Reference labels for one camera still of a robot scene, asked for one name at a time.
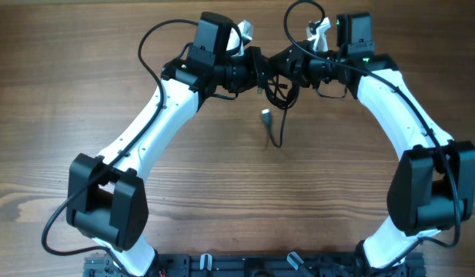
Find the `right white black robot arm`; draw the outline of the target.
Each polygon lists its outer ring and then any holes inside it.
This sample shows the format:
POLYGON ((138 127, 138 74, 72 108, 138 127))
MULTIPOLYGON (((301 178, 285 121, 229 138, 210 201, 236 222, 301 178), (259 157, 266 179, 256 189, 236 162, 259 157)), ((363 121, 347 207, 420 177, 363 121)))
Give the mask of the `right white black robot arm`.
POLYGON ((313 22, 303 42, 274 55, 269 63, 294 88, 319 88, 337 81, 366 107, 395 149, 399 164, 386 204, 388 216, 360 243, 356 264, 367 275, 398 269, 420 244, 461 225, 473 213, 475 146, 457 142, 432 120, 407 88, 397 64, 378 55, 369 13, 340 14, 337 50, 327 48, 328 18, 313 22))

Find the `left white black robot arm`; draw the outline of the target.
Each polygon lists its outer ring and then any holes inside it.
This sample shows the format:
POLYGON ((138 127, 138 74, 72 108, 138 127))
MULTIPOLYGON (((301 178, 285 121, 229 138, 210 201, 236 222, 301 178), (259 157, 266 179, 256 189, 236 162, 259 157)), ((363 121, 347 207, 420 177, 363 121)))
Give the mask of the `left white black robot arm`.
POLYGON ((252 38, 249 22, 203 12, 195 38, 155 76, 153 96, 129 127, 98 155, 74 159, 62 208, 68 224, 105 253, 85 275, 163 275, 159 254, 143 233, 149 217, 146 180, 173 136, 218 87, 236 98, 266 84, 252 38))

